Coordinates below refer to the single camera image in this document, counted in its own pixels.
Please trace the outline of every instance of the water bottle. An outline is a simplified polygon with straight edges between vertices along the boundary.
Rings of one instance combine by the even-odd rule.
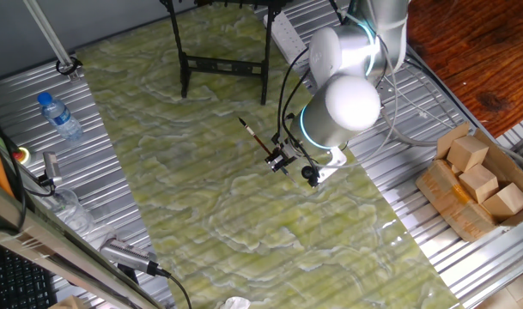
[[[82,136],[80,123],[61,100],[52,98],[48,93],[41,93],[38,95],[38,102],[41,105],[41,114],[55,126],[64,139],[75,141]]]
[[[68,189],[57,188],[52,199],[52,212],[66,223],[74,232],[84,237],[94,227],[93,216],[80,204],[76,193]]]

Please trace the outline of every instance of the wooden cube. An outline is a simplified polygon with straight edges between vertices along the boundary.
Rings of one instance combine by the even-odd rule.
[[[486,201],[500,190],[496,176],[480,164],[462,173],[459,182],[477,203]]]
[[[452,142],[447,160],[465,173],[477,164],[482,164],[488,146],[473,136],[464,136]]]
[[[450,168],[452,168],[452,173],[456,175],[456,177],[459,177],[461,175],[461,170],[457,168],[454,164],[452,164]]]
[[[496,220],[505,221],[523,209],[523,192],[512,183],[486,200],[483,206]]]

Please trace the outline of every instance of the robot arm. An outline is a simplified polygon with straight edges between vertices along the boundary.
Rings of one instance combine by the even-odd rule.
[[[312,186],[346,162],[338,146],[369,129],[380,116],[375,84],[404,61],[408,3],[353,0],[345,24],[322,28],[311,38],[309,65],[319,90],[294,117],[294,138],[285,139],[275,151],[293,161],[299,153],[292,142],[296,140],[311,155],[330,153],[328,167],[303,174]]]

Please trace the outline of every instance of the aluminum slatted surface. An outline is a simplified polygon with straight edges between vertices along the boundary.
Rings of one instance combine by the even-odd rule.
[[[346,9],[349,2],[337,3]],[[263,15],[266,11],[260,9],[256,13]],[[316,30],[339,25],[327,0],[296,1],[283,13],[305,45]],[[411,101],[441,120],[448,119],[442,107],[456,122],[473,118],[472,115],[466,117],[462,109],[449,98],[445,99],[442,91],[423,73],[409,65],[397,73],[397,82],[400,91]],[[378,91],[391,114],[394,111],[392,87],[387,82]],[[403,98],[398,102],[397,127],[406,135],[435,140],[449,130],[427,115],[423,117],[423,113],[420,116],[420,112]],[[387,124],[380,119],[371,130],[351,141],[350,148],[359,161],[363,161],[379,147],[387,132]],[[498,142],[511,148],[522,137],[523,122],[499,137]],[[499,227],[474,243],[464,242],[416,188],[416,178],[429,166],[434,155],[434,148],[414,148],[392,138],[378,155],[363,162],[362,166],[444,282],[465,307],[474,307],[523,272],[523,223],[511,230]]]
[[[78,195],[83,207],[93,215],[96,227],[110,225],[125,242],[152,250],[88,84],[83,75],[79,82],[70,83],[53,68],[54,64],[48,64],[0,81],[0,125],[16,144],[36,154],[28,165],[34,174],[43,173],[43,151],[57,154],[64,177],[61,187]],[[43,91],[62,99],[80,121],[84,130],[80,141],[65,141],[40,115],[36,96]],[[90,306],[109,307],[104,300],[71,286],[60,276],[53,279],[58,300],[73,294],[88,300]],[[157,300],[170,300],[164,278],[141,273],[137,279]]]
[[[290,16],[292,25],[306,44],[316,29],[338,24],[326,1],[292,3],[284,12]],[[16,143],[33,151],[56,151],[62,173],[67,176],[65,185],[75,190],[96,222],[110,224],[126,241],[149,249],[149,236],[87,83],[82,80],[71,84],[52,68],[53,64],[48,64],[0,81],[2,127]],[[465,118],[465,114],[450,100],[445,100],[441,91],[433,88],[416,69],[408,67],[399,71],[397,81],[400,91],[410,100],[442,120],[447,119],[445,112],[454,121]],[[393,91],[390,89],[388,83],[383,83],[379,91],[388,110],[393,111]],[[35,96],[41,91],[60,96],[81,121],[85,138],[78,144],[62,140],[40,116]],[[447,131],[447,127],[432,118],[424,118],[422,112],[402,98],[399,100],[397,126],[407,135],[419,139],[436,139]],[[374,128],[351,142],[351,149],[360,161],[379,146],[387,130],[386,124],[380,120]],[[471,244],[459,239],[414,184],[434,154],[433,148],[413,148],[392,138],[381,153],[364,162],[363,166],[445,283],[465,306],[474,306],[523,271],[523,264],[516,263],[519,257],[523,257],[523,224],[508,232],[498,228]],[[40,158],[38,156],[31,166],[35,173],[42,170]],[[138,278],[142,287],[158,300],[169,298],[165,280],[143,274]],[[105,305],[94,295],[84,293],[60,278],[55,280],[59,299],[75,294],[88,299],[92,306]]]

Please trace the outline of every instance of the black metal stand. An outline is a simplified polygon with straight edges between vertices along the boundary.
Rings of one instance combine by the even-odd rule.
[[[267,100],[267,84],[269,81],[269,56],[271,53],[272,22],[275,20],[275,17],[280,13],[282,7],[288,1],[290,0],[213,0],[210,2],[210,4],[213,2],[223,2],[225,3],[225,6],[227,6],[227,3],[238,3],[241,8],[242,4],[252,4],[255,5],[255,8],[257,8],[258,5],[267,6],[269,13],[267,18],[267,33],[265,35],[265,59],[260,63],[254,63],[247,61],[187,56],[186,53],[183,52],[181,45],[181,38],[179,37],[179,29],[177,27],[177,18],[175,16],[173,2],[172,0],[160,0],[172,18],[173,34],[175,34],[175,43],[177,44],[177,49],[179,51],[179,64],[181,66],[181,96],[186,98],[192,72],[257,77],[260,78],[262,82],[261,105],[265,105]],[[189,62],[195,63],[194,66],[190,66]]]

